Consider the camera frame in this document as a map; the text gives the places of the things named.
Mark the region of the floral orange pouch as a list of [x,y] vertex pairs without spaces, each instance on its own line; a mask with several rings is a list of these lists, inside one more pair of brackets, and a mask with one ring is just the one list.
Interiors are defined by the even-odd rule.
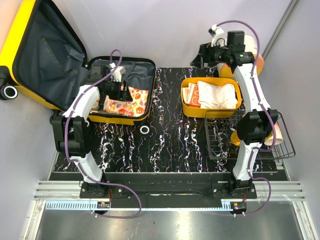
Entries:
[[126,117],[140,117],[147,107],[149,91],[128,87],[132,101],[112,100],[107,95],[104,101],[103,110],[109,114],[122,115]]

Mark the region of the white garment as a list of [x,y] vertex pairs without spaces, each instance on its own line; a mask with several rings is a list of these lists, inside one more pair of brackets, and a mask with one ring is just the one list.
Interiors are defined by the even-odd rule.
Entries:
[[235,87],[227,83],[216,86],[198,81],[198,103],[202,109],[235,109],[238,103]]

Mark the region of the yellow plastic basket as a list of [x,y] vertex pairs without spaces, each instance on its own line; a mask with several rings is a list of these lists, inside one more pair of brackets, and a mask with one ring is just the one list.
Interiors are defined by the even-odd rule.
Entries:
[[242,104],[235,80],[220,77],[189,77],[181,83],[184,115],[191,118],[229,118]]

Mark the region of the yellow Pikachu suitcase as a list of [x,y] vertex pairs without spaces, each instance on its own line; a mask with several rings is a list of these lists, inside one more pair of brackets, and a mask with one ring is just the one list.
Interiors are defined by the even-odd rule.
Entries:
[[0,98],[13,100],[23,93],[55,112],[64,112],[75,100],[80,86],[106,76],[111,63],[125,68],[122,79],[128,87],[149,91],[145,113],[130,117],[105,112],[106,95],[100,86],[99,109],[91,109],[89,119],[138,126],[140,133],[147,135],[155,63],[137,57],[88,59],[80,38],[53,1],[24,0],[0,52]]

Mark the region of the orange strap wristwatch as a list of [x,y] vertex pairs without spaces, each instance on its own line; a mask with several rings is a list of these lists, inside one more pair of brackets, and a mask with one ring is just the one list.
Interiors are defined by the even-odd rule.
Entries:
[[100,108],[99,102],[100,102],[100,97],[93,103],[92,105],[93,110],[98,110]]

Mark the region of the orange printed cloth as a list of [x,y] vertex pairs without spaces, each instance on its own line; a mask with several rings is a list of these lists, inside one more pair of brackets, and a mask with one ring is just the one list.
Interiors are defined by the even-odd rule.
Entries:
[[200,108],[199,104],[199,89],[195,83],[188,83],[188,87],[182,88],[183,102],[191,108]]

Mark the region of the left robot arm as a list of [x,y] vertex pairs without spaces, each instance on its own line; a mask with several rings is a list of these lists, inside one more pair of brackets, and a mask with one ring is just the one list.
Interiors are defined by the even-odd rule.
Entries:
[[51,124],[55,146],[69,163],[75,164],[82,174],[81,198],[103,198],[112,196],[118,184],[106,181],[102,169],[97,165],[89,147],[89,115],[101,97],[100,88],[115,100],[129,100],[127,83],[123,80],[125,67],[110,63],[110,71],[101,79],[80,86],[71,106],[61,115],[52,118]]

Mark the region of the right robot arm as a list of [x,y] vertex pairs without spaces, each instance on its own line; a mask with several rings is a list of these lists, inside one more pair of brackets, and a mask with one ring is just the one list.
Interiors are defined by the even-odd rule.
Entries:
[[213,25],[208,32],[212,41],[200,45],[191,66],[226,64],[234,74],[245,105],[245,115],[236,127],[240,140],[238,156],[226,187],[228,195],[236,199],[254,187],[253,164],[258,152],[263,151],[265,139],[276,133],[279,113],[271,109],[264,97],[256,68],[259,55],[245,50],[245,33],[242,30],[227,32],[226,46],[220,46],[218,41],[225,34],[222,28]]

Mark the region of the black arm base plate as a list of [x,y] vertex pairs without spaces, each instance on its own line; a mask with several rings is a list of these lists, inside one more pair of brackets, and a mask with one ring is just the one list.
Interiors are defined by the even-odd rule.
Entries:
[[243,183],[233,179],[229,172],[209,173],[104,173],[103,183],[85,180],[80,187],[81,198],[119,199],[126,193],[132,194],[124,186],[130,187],[140,196],[154,195],[195,195],[213,199],[256,199],[257,193],[252,180]]

